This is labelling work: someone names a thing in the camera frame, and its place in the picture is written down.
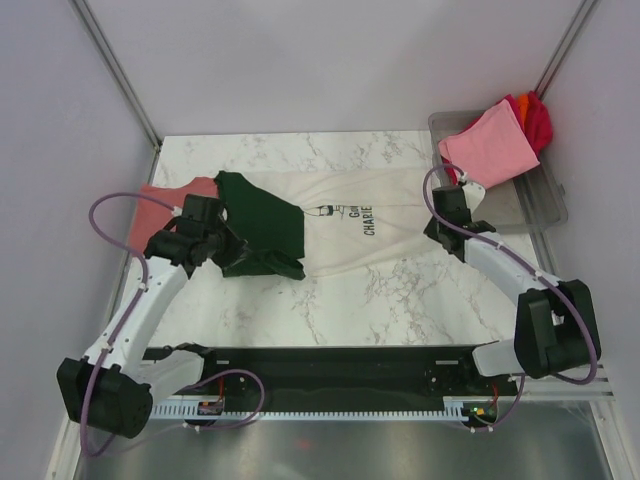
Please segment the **white and green t-shirt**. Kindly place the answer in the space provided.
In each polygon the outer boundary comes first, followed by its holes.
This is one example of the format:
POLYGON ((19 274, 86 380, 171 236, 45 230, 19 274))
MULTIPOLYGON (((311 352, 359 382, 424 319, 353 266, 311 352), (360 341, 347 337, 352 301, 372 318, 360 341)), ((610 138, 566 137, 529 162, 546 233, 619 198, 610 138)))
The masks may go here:
POLYGON ((249 249, 228 277, 330 276, 438 250, 424 229, 423 168, 227 172, 215 178, 249 249))

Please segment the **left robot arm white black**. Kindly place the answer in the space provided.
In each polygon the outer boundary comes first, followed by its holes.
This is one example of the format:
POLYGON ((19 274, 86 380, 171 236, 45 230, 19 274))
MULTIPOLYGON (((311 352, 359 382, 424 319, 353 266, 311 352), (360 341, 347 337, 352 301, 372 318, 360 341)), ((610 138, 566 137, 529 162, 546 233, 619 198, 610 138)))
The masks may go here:
POLYGON ((79 359, 66 358, 56 377, 66 412, 83 435, 90 428, 132 439, 161 401, 185 390, 208 393, 225 373, 210 347, 184 343, 147 365, 143 357, 160 320, 194 272, 207 262, 225 269, 248 248, 226 222, 224 203, 189 194, 170 220, 131 252, 141 266, 136 286, 79 359))

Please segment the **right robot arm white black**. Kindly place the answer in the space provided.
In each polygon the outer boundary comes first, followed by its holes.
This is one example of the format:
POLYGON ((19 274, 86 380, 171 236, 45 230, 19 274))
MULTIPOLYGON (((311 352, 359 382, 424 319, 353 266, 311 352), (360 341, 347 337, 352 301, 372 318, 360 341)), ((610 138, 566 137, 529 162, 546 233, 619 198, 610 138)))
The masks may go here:
POLYGON ((511 339, 474 348, 473 359, 458 368, 460 386, 481 393, 503 374, 591 383, 601 346, 589 288, 538 269, 511 250, 492 225, 475 222, 472 190, 466 184, 427 194, 432 219, 424 234, 497 286, 514 304, 516 320, 511 339))

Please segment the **folded salmon red t-shirt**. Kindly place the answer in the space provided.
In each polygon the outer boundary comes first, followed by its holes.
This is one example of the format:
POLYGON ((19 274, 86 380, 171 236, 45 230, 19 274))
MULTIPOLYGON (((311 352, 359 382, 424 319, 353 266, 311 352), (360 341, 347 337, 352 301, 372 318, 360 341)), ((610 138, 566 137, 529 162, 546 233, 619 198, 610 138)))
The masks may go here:
MULTIPOLYGON (((171 207, 184 205, 188 194, 218 197, 218 188, 212 178, 196 177, 188 184, 177 188, 156 187, 145 184, 139 190, 141 194, 159 200, 171 207)), ((143 252, 149 239, 161 230, 173 217, 169 209, 146 199, 138 199, 127 244, 143 252)))

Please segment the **clear grey plastic bin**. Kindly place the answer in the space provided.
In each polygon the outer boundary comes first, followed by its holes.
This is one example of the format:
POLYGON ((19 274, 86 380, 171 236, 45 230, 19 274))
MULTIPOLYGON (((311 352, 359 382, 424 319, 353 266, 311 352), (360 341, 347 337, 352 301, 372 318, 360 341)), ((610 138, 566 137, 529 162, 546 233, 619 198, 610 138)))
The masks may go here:
MULTIPOLYGON (((479 110, 467 110, 437 112, 429 116, 435 165, 443 162, 438 143, 461 132, 480 115, 479 110)), ((527 233, 564 224, 568 219, 564 190, 557 183, 547 156, 542 154, 539 160, 538 167, 488 189, 473 217, 487 221, 502 234, 527 233)))

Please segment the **pink t-shirt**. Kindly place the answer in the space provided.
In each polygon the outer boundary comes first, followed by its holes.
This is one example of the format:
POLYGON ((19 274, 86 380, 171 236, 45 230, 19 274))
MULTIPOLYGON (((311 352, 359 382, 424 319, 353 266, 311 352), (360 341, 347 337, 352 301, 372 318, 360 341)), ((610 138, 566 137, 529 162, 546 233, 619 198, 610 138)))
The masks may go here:
POLYGON ((489 189, 539 166, 511 95, 486 110, 461 133, 438 143, 443 159, 489 189))

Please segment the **orange t-shirt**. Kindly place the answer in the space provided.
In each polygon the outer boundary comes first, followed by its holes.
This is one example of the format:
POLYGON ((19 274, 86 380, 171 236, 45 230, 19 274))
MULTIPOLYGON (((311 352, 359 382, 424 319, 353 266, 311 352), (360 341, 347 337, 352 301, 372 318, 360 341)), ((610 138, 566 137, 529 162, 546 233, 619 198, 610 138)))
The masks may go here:
POLYGON ((525 121, 530 106, 529 96, 527 94, 521 94, 517 99, 517 105, 521 119, 525 121))

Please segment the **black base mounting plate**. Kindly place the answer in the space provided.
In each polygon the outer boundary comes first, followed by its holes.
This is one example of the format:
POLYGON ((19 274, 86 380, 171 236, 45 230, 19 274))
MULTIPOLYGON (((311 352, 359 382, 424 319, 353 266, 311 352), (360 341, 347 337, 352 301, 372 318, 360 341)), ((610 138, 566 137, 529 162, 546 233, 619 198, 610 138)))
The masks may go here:
POLYGON ((435 407, 445 397, 513 396, 508 376, 483 377, 469 346, 215 348, 202 385, 185 394, 221 394, 232 407, 435 407))

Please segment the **aluminium extrusion rail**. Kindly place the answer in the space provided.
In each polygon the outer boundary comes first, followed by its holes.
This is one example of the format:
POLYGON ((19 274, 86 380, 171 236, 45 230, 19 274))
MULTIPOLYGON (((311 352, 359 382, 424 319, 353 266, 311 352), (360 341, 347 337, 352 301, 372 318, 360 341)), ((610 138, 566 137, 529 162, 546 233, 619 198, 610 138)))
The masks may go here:
POLYGON ((613 396, 607 372, 604 366, 599 364, 595 378, 585 385, 576 385, 553 376, 541 379, 528 378, 522 398, 530 401, 591 401, 613 396))

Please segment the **left aluminium frame post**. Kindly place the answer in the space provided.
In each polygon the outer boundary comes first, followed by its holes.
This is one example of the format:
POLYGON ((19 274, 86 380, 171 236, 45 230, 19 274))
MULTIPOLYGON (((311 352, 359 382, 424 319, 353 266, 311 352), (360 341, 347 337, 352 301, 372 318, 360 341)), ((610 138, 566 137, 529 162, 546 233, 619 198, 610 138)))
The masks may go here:
POLYGON ((145 137, 151 144, 153 150, 155 152, 159 152, 162 146, 162 139, 145 111, 133 84, 119 61, 96 14, 93 12, 90 2, 86 0, 70 0, 69 5, 74 10, 80 23, 88 34, 92 44, 99 54, 99 57, 115 82, 117 89, 123 96, 125 103, 136 118, 136 121, 145 134, 145 137))

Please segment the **aluminium frame post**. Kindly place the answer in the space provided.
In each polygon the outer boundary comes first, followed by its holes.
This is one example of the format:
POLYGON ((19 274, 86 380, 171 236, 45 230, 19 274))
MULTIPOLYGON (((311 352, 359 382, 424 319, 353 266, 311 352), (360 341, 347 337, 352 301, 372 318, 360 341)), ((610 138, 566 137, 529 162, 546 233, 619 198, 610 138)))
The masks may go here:
POLYGON ((540 100, 545 99, 554 80, 600 4, 600 0, 582 0, 579 3, 534 88, 534 92, 540 100))
POLYGON ((99 54, 99 57, 115 82, 117 89, 123 96, 125 103, 136 118, 136 121, 145 134, 145 137, 151 144, 153 150, 155 152, 159 152, 162 146, 162 139, 145 111, 133 84, 119 61, 96 14, 93 12, 90 2, 86 0, 70 0, 69 5, 74 10, 80 23, 88 34, 92 44, 99 54))

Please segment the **right aluminium frame post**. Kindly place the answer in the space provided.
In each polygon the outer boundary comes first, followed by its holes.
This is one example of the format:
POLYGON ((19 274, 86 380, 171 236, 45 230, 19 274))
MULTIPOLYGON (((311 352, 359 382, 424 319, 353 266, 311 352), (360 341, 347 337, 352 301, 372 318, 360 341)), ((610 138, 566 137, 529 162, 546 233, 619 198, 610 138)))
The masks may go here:
POLYGON ((600 0, 582 0, 579 3, 534 88, 534 92, 540 100, 545 99, 554 80, 600 4, 600 0))

